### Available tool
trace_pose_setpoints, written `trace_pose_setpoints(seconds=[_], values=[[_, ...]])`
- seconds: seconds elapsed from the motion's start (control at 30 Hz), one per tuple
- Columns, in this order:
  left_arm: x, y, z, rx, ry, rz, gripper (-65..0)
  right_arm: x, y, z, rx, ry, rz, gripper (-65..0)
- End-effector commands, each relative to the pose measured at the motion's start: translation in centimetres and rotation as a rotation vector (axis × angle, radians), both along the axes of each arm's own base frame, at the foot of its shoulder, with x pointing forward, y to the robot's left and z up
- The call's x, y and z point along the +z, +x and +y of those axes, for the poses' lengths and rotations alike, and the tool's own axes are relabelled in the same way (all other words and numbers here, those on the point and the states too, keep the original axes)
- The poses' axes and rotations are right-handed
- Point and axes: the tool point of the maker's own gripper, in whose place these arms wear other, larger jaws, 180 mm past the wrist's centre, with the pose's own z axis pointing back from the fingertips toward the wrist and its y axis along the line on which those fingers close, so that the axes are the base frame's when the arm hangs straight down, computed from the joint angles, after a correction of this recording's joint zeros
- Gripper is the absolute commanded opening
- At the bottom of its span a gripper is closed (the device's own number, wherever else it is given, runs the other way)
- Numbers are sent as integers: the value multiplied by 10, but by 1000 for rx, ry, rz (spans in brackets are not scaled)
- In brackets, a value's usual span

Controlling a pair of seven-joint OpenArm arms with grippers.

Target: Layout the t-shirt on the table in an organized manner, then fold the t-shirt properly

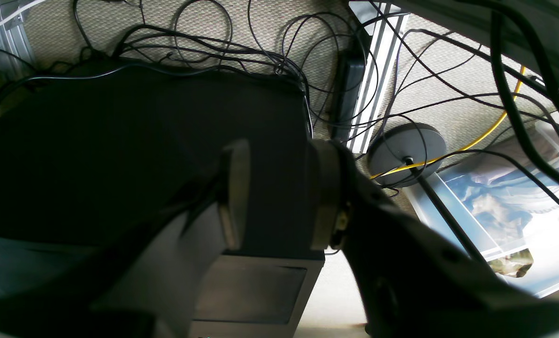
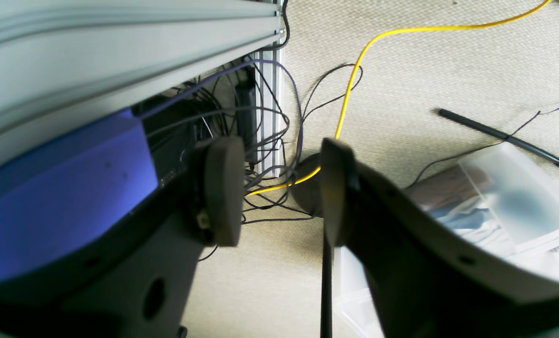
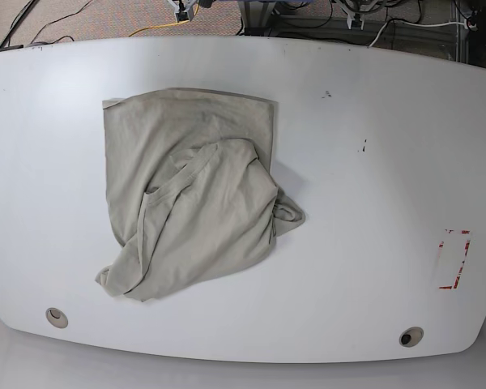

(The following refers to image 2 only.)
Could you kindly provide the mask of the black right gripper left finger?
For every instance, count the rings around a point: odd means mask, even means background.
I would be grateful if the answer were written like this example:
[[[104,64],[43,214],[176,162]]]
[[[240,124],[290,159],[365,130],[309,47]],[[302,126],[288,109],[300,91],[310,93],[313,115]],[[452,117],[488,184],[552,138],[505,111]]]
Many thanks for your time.
[[[10,338],[174,338],[205,246],[235,247],[244,146],[222,137],[77,252],[0,283]]]

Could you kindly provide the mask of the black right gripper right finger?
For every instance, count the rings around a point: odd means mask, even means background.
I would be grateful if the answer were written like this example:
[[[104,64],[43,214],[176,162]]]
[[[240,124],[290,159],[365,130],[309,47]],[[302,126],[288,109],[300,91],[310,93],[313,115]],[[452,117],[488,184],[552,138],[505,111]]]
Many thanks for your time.
[[[559,332],[559,282],[445,229],[337,139],[323,139],[320,167],[327,240],[363,265],[385,337]]]

